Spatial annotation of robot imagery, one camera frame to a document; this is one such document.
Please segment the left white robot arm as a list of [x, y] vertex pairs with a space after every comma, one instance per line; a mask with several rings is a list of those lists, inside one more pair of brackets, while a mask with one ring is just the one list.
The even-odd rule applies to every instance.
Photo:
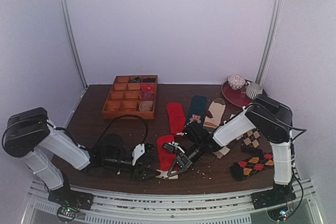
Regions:
[[42, 107], [9, 117], [2, 147], [9, 156], [23, 159], [33, 174], [49, 190], [55, 191], [56, 198], [64, 205], [75, 201], [75, 192], [70, 190], [66, 175], [49, 160], [44, 150], [88, 174], [105, 169], [127, 170], [132, 180], [146, 180], [160, 174], [147, 168], [141, 160], [151, 152], [150, 144], [141, 142], [128, 155], [121, 136], [104, 131], [93, 147], [85, 147], [77, 143], [65, 128], [55, 126]]

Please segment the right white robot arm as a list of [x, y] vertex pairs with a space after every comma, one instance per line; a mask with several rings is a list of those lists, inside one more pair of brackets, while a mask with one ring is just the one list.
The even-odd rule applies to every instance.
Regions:
[[176, 153], [168, 177], [183, 173], [205, 153], [216, 152], [250, 130], [257, 129], [269, 141], [275, 166], [274, 183], [269, 192], [272, 203], [279, 204], [289, 196], [292, 180], [292, 110], [265, 95], [258, 95], [248, 106], [209, 133], [199, 123], [191, 122], [182, 131], [193, 145], [182, 149], [176, 143], [164, 143], [163, 149]]

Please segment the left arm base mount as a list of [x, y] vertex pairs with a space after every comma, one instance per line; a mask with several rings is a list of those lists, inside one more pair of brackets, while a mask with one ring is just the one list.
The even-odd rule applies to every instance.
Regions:
[[71, 190], [69, 195], [59, 195], [50, 192], [48, 200], [59, 205], [56, 217], [62, 222], [71, 222], [77, 218], [82, 210], [90, 210], [93, 194]]

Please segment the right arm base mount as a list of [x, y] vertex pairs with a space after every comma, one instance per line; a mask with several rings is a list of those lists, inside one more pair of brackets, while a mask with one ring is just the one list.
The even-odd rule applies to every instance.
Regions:
[[274, 184], [272, 189], [251, 194], [254, 209], [267, 208], [267, 215], [273, 221], [285, 221], [292, 212], [290, 203], [296, 199], [292, 185]]

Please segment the red sock with beige toe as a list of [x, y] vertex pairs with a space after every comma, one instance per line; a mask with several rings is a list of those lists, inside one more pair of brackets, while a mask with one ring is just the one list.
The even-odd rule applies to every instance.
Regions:
[[159, 159], [159, 169], [157, 169], [160, 174], [157, 176], [157, 178], [160, 179], [178, 179], [178, 175], [168, 177], [167, 173], [170, 169], [170, 167], [173, 164], [173, 161], [176, 158], [175, 154], [170, 153], [167, 150], [163, 149], [163, 144], [164, 143], [170, 143], [174, 142], [174, 136], [173, 135], [166, 135], [166, 136], [161, 136], [157, 139], [157, 154], [158, 154], [158, 159]]

